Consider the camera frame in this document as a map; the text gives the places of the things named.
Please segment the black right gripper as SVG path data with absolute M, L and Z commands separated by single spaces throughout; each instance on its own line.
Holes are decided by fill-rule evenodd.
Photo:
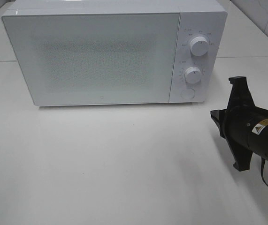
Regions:
M 227 140 L 234 168 L 242 172 L 250 169 L 253 153 L 268 161 L 268 110 L 255 107 L 245 76 L 230 77 L 229 82 L 228 108 L 233 109 L 212 110 L 210 114 Z

